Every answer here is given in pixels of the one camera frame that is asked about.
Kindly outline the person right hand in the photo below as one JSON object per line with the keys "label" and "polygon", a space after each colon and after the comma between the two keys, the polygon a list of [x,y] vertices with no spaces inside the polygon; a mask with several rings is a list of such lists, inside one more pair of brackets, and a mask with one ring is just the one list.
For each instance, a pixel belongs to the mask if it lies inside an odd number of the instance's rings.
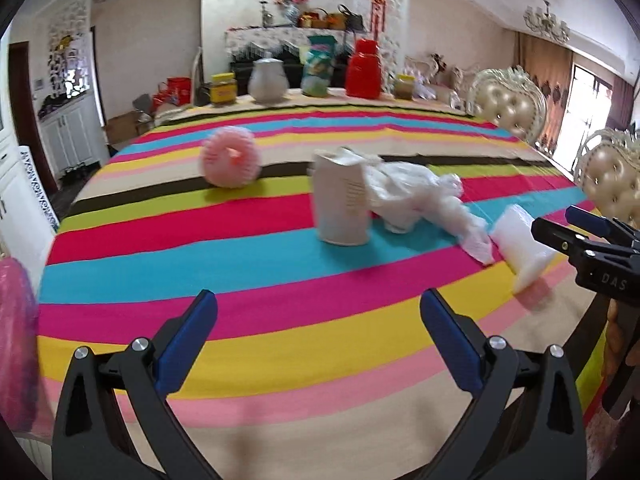
{"label": "person right hand", "polygon": [[611,300],[606,315],[602,406],[620,419],[639,399],[639,310]]}

